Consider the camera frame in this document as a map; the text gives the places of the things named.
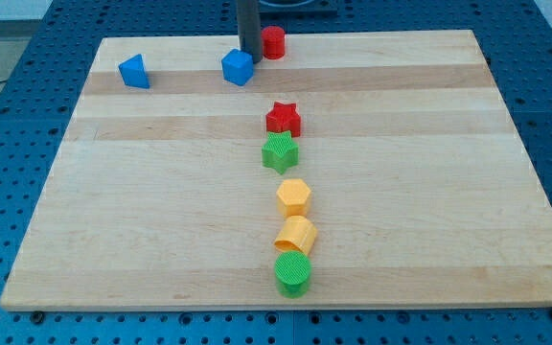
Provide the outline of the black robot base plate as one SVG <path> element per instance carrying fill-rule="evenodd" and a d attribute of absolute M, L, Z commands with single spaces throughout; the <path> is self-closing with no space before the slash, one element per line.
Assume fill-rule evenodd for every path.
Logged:
<path fill-rule="evenodd" d="M 338 0 L 259 0 L 260 14 L 334 14 L 338 11 Z"/>

